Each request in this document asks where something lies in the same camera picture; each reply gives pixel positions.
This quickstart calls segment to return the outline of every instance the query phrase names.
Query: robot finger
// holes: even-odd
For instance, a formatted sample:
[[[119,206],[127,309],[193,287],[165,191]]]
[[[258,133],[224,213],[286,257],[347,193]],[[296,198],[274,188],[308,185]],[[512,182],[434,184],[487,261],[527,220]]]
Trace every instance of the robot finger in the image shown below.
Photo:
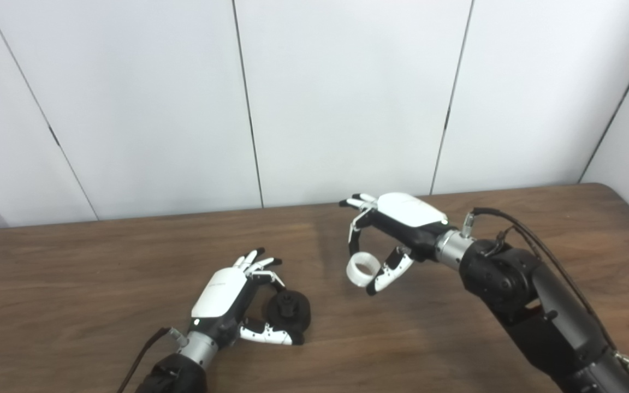
[[[377,198],[375,198],[372,195],[368,195],[368,194],[354,194],[353,198],[354,199],[360,199],[360,200],[366,201],[366,202],[375,202],[375,201],[377,201]]]
[[[246,270],[247,267],[249,267],[254,262],[257,256],[260,256],[264,252],[265,252],[265,249],[263,247],[253,249],[251,252],[249,252],[248,254],[244,256],[244,260],[237,267],[242,269],[242,271]]]
[[[349,227],[349,253],[351,255],[359,251],[360,230],[370,226],[370,213],[372,211],[372,209],[367,209],[351,221]]]
[[[234,265],[232,265],[232,267],[239,267],[240,264],[242,264],[242,262],[244,261],[244,255],[242,255],[241,257],[237,258],[237,261],[235,261]]]
[[[280,279],[280,277],[278,277],[276,273],[273,273],[272,271],[268,271],[268,270],[255,271],[255,272],[252,272],[251,277],[257,284],[270,283],[273,285],[273,288],[275,288],[275,290],[279,292],[285,290],[285,284],[283,283],[283,281]]]
[[[257,270],[264,270],[267,266],[277,266],[282,263],[283,261],[277,258],[266,258],[263,261],[254,262],[252,266],[249,266],[247,270],[244,271],[244,274],[249,276],[249,274],[252,274]]]
[[[353,199],[353,198],[344,199],[343,201],[339,202],[339,206],[342,206],[342,207],[351,206],[352,208],[356,208],[359,210],[365,209],[365,207],[368,204],[370,204],[370,202],[362,201],[360,199]]]
[[[395,248],[392,254],[387,257],[375,278],[365,287],[365,291],[370,296],[379,293],[382,289],[387,288],[392,281],[402,276],[413,263],[414,259],[404,252],[403,249]]]
[[[240,338],[257,343],[301,346],[305,343],[302,333],[285,331],[257,319],[247,318],[239,328]]]

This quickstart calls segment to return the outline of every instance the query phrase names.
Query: robotic hand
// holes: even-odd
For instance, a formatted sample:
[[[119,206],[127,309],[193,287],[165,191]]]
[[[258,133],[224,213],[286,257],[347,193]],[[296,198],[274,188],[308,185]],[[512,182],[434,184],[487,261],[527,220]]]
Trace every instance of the robotic hand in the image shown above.
[[[231,267],[217,271],[191,310],[187,336],[183,336],[175,328],[160,330],[140,353],[118,390],[119,393],[127,385],[144,351],[164,334],[172,336],[179,344],[179,349],[155,364],[151,373],[138,386],[137,393],[207,391],[205,370],[210,361],[219,350],[232,346],[237,338],[260,343],[302,345],[304,343],[302,331],[245,318],[245,313],[259,286],[263,284],[271,284],[279,293],[276,297],[280,294],[287,294],[289,299],[294,295],[304,297],[299,293],[286,291],[285,284],[277,274],[265,270],[269,266],[282,264],[280,259],[266,258],[255,261],[264,251],[263,248],[255,249],[239,257]]]
[[[399,278],[413,260],[430,259],[456,270],[465,289],[494,314],[529,363],[549,375],[564,393],[629,393],[629,356],[619,353],[594,309],[542,241],[514,217],[496,209],[476,208],[462,230],[429,204],[402,193],[375,199],[355,194],[340,202],[361,211],[349,232],[349,269],[364,254],[360,231],[373,226],[404,244],[392,252],[377,274],[369,276],[370,295]],[[499,216],[512,222],[532,252],[505,243],[509,229],[496,239],[470,236],[474,217]],[[542,261],[542,251],[559,269],[573,294]]]
[[[377,199],[368,194],[355,194],[341,201],[339,205],[351,206],[361,211],[351,222],[349,230],[351,256],[360,252],[360,231],[369,226],[405,245],[404,248],[398,247],[392,251],[375,278],[367,284],[365,290],[371,296],[402,276],[413,261],[433,259],[436,239],[453,228],[449,226],[448,217],[444,213],[401,192],[385,194]]]

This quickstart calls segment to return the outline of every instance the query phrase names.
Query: wooden table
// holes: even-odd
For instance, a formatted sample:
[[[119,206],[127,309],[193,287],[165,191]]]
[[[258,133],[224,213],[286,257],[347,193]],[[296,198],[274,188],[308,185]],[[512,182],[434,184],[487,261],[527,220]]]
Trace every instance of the wooden table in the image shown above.
[[[456,223],[474,206],[519,217],[561,257],[629,354],[629,206],[611,189],[424,199]],[[213,272],[258,246],[282,258],[274,270],[310,298],[307,342],[237,342],[208,370],[214,393],[557,391],[445,266],[415,264],[374,297],[352,286],[346,238],[355,213],[324,204],[0,229],[0,391],[115,391],[150,335],[185,329]],[[505,227],[482,217],[474,234],[492,238]],[[392,246],[375,229],[361,238],[380,257]],[[262,289],[250,315],[271,295]],[[173,350],[159,341],[127,391]]]

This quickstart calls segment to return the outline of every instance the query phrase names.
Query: silver wrist cylinder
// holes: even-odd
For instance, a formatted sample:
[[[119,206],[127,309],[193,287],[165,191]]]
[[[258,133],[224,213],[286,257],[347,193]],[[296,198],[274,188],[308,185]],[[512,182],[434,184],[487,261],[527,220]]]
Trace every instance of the silver wrist cylinder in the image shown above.
[[[436,241],[436,259],[447,267],[458,270],[465,251],[477,239],[465,237],[457,230],[447,231]]]
[[[217,353],[217,343],[212,338],[197,331],[190,331],[187,338],[186,346],[179,348],[176,353],[195,361],[203,370],[207,370],[210,361]]]

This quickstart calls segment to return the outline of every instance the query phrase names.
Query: black cable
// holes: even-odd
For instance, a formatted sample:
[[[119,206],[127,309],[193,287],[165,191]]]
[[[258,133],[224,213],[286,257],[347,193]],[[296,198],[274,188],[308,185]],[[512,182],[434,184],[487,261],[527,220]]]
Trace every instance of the black cable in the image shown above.
[[[123,380],[123,383],[120,384],[120,388],[118,388],[118,392],[117,393],[122,393],[123,390],[125,389],[125,386],[128,385],[128,383],[130,382],[130,378],[133,377],[133,374],[135,373],[135,369],[137,369],[138,366],[140,365],[140,361],[142,361],[142,358],[143,358],[143,356],[145,356],[145,353],[147,352],[147,350],[149,350],[149,348],[152,345],[154,345],[154,343],[157,340],[162,338],[162,336],[164,336],[165,334],[169,333],[170,330],[171,330],[171,328],[169,328],[169,327],[160,328],[159,330],[157,330],[157,333],[155,333],[152,337],[150,337],[149,340],[147,340],[147,343],[145,343],[145,346],[142,347],[142,350],[140,350],[140,353],[138,353],[137,358],[135,358],[135,361],[133,361],[133,365],[130,366],[130,371],[128,371],[128,375],[125,376],[125,379]]]
[[[509,234],[509,232],[512,229],[516,229],[516,227],[514,227],[512,225],[511,227],[508,227],[507,229],[499,232],[496,235],[496,241],[494,242],[494,248],[490,249],[490,251],[484,252],[484,256],[489,258],[489,257],[494,256],[497,252],[501,251],[501,249],[504,248],[504,244],[506,244],[506,235]]]
[[[514,226],[516,227],[517,232],[519,232],[520,234],[521,234],[521,232],[523,232],[521,235],[522,236],[525,235],[524,239],[529,238],[533,242],[535,242],[535,244],[537,244],[538,248],[540,248],[541,251],[548,257],[548,259],[550,259],[552,264],[554,264],[554,266],[557,269],[557,271],[560,272],[562,278],[564,278],[565,281],[567,282],[567,284],[569,285],[569,288],[572,289],[572,291],[577,296],[579,301],[581,301],[581,304],[584,306],[584,308],[586,308],[587,313],[591,314],[591,316],[594,317],[594,320],[598,324],[599,328],[601,328],[603,336],[606,339],[606,341],[608,342],[608,344],[611,346],[611,348],[613,348],[613,350],[617,350],[615,343],[611,339],[611,336],[609,336],[608,331],[606,331],[606,327],[601,322],[601,319],[596,314],[596,311],[594,310],[594,308],[591,307],[591,304],[586,299],[586,296],[584,296],[584,293],[582,293],[581,290],[578,288],[577,284],[574,282],[574,280],[569,275],[569,273],[567,273],[566,269],[564,268],[564,266],[562,266],[562,263],[559,261],[559,259],[557,259],[555,254],[552,254],[552,251],[550,251],[550,249],[547,248],[547,246],[545,246],[545,243],[543,243],[537,237],[537,235],[535,233],[533,233],[533,231],[531,231],[531,229],[529,229],[527,226],[522,224],[522,222],[518,221],[516,218],[510,216],[509,214],[506,214],[505,212],[500,211],[499,209],[474,208],[474,209],[472,209],[472,214],[474,214],[475,216],[480,216],[482,214],[488,214],[490,216],[502,217],[503,219],[506,219],[506,221],[509,221],[512,224],[514,224]]]
[[[522,231],[519,228],[516,228],[516,225],[512,225],[511,227],[509,227],[509,229],[500,232],[500,235],[503,236],[502,237],[502,241],[504,241],[504,239],[506,239],[506,235],[509,233],[509,231],[511,231],[511,229],[514,229],[517,232],[517,234],[521,235],[521,237],[524,238],[524,242],[526,242],[526,244],[529,245],[533,255],[535,255],[535,257],[539,261],[542,261],[542,255],[540,254],[540,250],[537,249],[537,246],[535,246],[535,243],[531,240],[531,238],[529,237],[529,235],[526,232]]]

